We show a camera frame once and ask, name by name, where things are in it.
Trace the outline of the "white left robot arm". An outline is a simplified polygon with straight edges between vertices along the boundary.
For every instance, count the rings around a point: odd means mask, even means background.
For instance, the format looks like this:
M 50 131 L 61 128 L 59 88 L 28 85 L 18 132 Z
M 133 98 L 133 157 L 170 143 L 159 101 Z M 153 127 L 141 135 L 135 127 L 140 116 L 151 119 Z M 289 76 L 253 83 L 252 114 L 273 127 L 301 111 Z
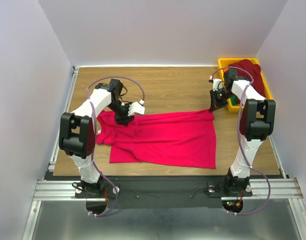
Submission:
M 104 192 L 103 176 L 94 165 L 98 115 L 108 107 L 114 112 L 115 123 L 127 126 L 134 120 L 129 114 L 132 103 L 120 100 L 123 89 L 118 79 L 99 83 L 79 108 L 61 115 L 58 144 L 79 170 L 81 181 L 73 187 L 80 196 L 96 198 Z

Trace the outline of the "pink t shirt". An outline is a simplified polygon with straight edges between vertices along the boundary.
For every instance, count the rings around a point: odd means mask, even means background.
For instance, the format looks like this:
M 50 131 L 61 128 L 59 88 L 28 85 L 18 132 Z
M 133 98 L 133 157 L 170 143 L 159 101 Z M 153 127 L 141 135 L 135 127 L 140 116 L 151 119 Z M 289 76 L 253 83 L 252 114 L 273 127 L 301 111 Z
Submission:
M 111 147 L 110 163 L 151 163 L 215 169 L 214 115 L 208 110 L 136 116 L 128 126 L 114 121 L 114 112 L 98 116 L 97 144 Z

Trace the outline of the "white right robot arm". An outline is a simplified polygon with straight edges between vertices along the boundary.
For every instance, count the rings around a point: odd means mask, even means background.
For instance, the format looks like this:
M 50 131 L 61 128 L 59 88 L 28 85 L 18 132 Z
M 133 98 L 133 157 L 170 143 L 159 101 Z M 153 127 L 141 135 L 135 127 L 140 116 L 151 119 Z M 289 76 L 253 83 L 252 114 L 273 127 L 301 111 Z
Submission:
M 239 149 L 223 182 L 223 191 L 234 195 L 250 190 L 249 180 L 252 171 L 263 174 L 253 167 L 253 161 L 262 143 L 274 129 L 276 102 L 258 93 L 252 86 L 254 78 L 247 71 L 246 76 L 239 76 L 239 67 L 228 66 L 224 78 L 210 75 L 210 111 L 225 107 L 228 99 L 236 96 L 240 100 L 237 122 Z

